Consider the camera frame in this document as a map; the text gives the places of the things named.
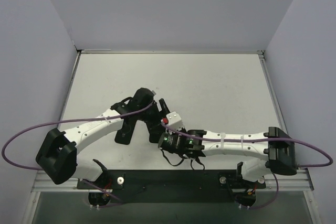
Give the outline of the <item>small black cased phone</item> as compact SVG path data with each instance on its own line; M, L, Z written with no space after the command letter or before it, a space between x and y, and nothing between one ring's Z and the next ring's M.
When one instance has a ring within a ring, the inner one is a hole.
M146 123L149 132L149 142L158 143L161 135L165 133L165 128L161 125L161 122Z

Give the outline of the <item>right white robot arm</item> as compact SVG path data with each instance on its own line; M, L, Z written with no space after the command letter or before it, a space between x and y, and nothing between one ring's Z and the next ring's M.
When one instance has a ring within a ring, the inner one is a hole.
M283 130L269 127L257 134L224 134L205 130L183 131L182 134L164 132L158 148L183 159L201 163L200 157L234 155L250 157L237 164L236 177L256 182L274 173L293 176L297 174L295 144Z

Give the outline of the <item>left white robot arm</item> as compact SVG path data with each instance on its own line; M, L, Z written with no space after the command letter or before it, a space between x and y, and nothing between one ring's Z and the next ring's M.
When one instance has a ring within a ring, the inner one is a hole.
M36 162L56 184L70 178L88 180L101 188L108 181L108 169L97 159L80 161L77 156L90 144L116 132L115 142L128 145L137 121L146 124L149 141L157 143L165 131L162 119L170 113L165 100L155 101L154 92L139 88L134 96L115 103L100 116L71 129L50 130L36 156Z

